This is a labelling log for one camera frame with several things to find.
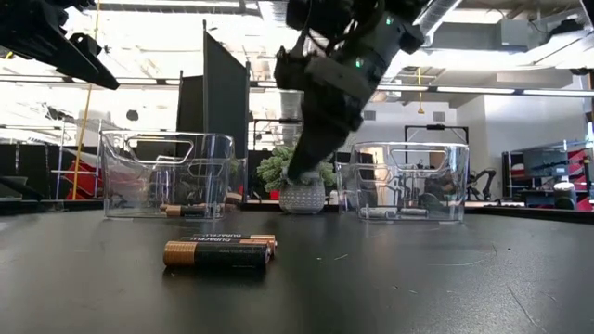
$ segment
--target black partition panel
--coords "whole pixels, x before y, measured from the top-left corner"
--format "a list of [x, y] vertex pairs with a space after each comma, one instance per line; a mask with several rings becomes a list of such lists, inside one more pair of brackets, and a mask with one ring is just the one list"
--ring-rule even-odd
[[249, 67], [204, 31], [205, 132], [232, 136], [240, 159], [248, 155]]
[[184, 77], [179, 81], [176, 130], [181, 132], [204, 132], [204, 78]]

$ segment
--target white wall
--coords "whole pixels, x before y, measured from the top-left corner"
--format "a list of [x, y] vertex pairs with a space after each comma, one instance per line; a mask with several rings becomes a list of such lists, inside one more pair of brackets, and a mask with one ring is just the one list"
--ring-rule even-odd
[[[424, 114], [419, 114], [419, 103], [410, 103], [403, 106], [400, 102], [394, 103], [369, 103], [365, 110], [376, 111], [376, 121], [363, 122], [359, 131], [351, 134], [346, 144], [340, 149], [342, 152], [350, 152], [351, 146], [355, 143], [367, 141], [405, 141], [405, 125], [427, 125], [435, 124], [433, 121], [434, 111], [445, 112], [446, 125], [456, 125], [456, 110], [451, 109], [444, 102], [423, 103]], [[413, 138], [418, 142], [460, 142], [459, 139], [448, 131], [428, 132], [420, 130]]]
[[[476, 172], [480, 172], [491, 165], [488, 152], [484, 101], [485, 96], [478, 96], [457, 110], [458, 125], [469, 127], [470, 167], [471, 170]], [[483, 179], [479, 183], [480, 189], [483, 188], [485, 182], [486, 180]]]
[[[580, 86], [576, 81], [565, 89]], [[586, 119], [581, 98], [481, 96], [458, 108], [458, 124], [470, 127], [471, 168], [497, 170], [491, 191], [499, 197], [502, 152], [584, 140]]]

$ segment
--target green plant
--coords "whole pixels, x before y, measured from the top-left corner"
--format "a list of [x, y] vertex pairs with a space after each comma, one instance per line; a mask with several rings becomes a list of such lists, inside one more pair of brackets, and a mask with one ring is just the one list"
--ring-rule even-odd
[[[282, 170], [289, 166], [289, 162], [293, 156], [294, 148], [279, 147], [272, 150], [272, 157], [262, 160], [258, 166], [258, 176], [266, 182], [265, 189], [267, 192], [272, 190], [279, 190], [286, 184], [286, 180], [282, 176]], [[336, 175], [332, 171], [332, 164], [329, 162], [320, 162], [316, 167], [319, 171], [324, 186], [334, 186], [336, 183]], [[308, 185], [311, 180], [302, 179], [301, 183]]]

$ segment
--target plastic bin handle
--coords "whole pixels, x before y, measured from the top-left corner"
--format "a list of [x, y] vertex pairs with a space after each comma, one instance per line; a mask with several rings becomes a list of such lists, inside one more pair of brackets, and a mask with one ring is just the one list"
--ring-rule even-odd
[[[390, 151], [390, 153], [392, 154], [392, 157], [394, 157], [394, 153], [442, 153], [444, 155], [444, 158], [447, 158], [447, 152], [443, 149], [393, 148]], [[408, 169], [408, 168], [402, 168], [397, 162], [396, 169], [398, 169], [398, 171], [404, 172], [404, 173], [436, 173], [436, 172], [439, 172], [442, 169], [442, 167], [444, 167], [444, 163], [446, 163], [446, 159], [444, 159], [442, 161], [442, 164], [439, 165], [439, 167], [437, 167], [435, 169]]]
[[[163, 161], [163, 160], [154, 160], [154, 161], [143, 161], [141, 159], [139, 159], [136, 154], [134, 153], [134, 150], [132, 149], [132, 147], [130, 146], [130, 141], [131, 140], [135, 140], [137, 143], [141, 143], [141, 142], [148, 142], [148, 143], [176, 143], [176, 144], [189, 144], [189, 149], [186, 152], [186, 155], [184, 156], [184, 158], [182, 158], [182, 160], [180, 161]], [[148, 163], [148, 164], [156, 164], [159, 163], [161, 165], [180, 165], [183, 164], [184, 162], [186, 162], [187, 157], [189, 157], [190, 152], [194, 149], [194, 143], [192, 143], [189, 140], [176, 140], [176, 139], [148, 139], [148, 138], [143, 138], [143, 137], [138, 137], [138, 136], [133, 136], [133, 137], [129, 137], [126, 138], [123, 143], [128, 147], [128, 151], [130, 152], [130, 156], [132, 157], [133, 161], [139, 162], [139, 163]]]

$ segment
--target yellow pole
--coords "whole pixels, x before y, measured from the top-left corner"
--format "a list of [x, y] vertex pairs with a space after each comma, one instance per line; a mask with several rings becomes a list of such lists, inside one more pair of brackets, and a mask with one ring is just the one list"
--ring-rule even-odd
[[[417, 75], [419, 77], [419, 85], [421, 85], [422, 81], [420, 80], [420, 68], [417, 69]], [[423, 93], [421, 92], [419, 92], [419, 110], [417, 113], [421, 115], [425, 113], [425, 110], [423, 110]]]
[[[101, 12], [101, 0], [97, 0], [97, 15], [95, 16], [95, 30], [93, 31], [94, 38], [97, 40], [97, 36], [99, 33], [99, 13]], [[84, 129], [86, 128], [86, 119], [89, 115], [89, 105], [91, 103], [91, 93], [93, 92], [93, 84], [89, 84], [89, 88], [86, 92], [86, 103], [84, 105], [84, 113], [83, 113], [83, 126], [81, 128], [81, 134], [78, 138], [78, 148], [76, 150], [76, 162], [74, 163], [74, 183], [72, 185], [72, 199], [76, 199], [76, 190], [78, 190], [78, 171], [81, 163], [81, 151], [83, 151], [83, 138], [84, 138]]]

